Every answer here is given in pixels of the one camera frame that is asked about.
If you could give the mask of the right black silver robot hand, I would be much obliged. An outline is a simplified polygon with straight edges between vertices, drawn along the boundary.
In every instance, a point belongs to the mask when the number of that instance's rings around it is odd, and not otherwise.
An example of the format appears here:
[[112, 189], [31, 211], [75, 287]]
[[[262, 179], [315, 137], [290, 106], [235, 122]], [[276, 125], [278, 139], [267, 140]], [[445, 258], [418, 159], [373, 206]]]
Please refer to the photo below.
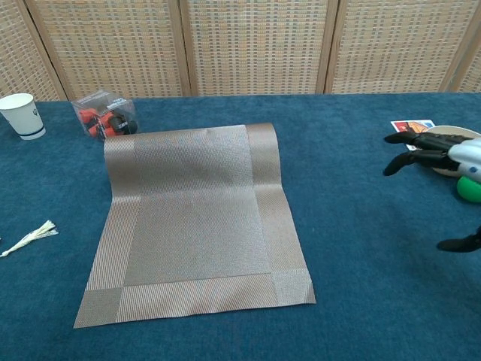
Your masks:
[[419, 164], [427, 168], [456, 171], [472, 181], [480, 182], [479, 138], [406, 131], [387, 135], [384, 141], [416, 147], [394, 157], [383, 170], [386, 177], [396, 174], [405, 166]]

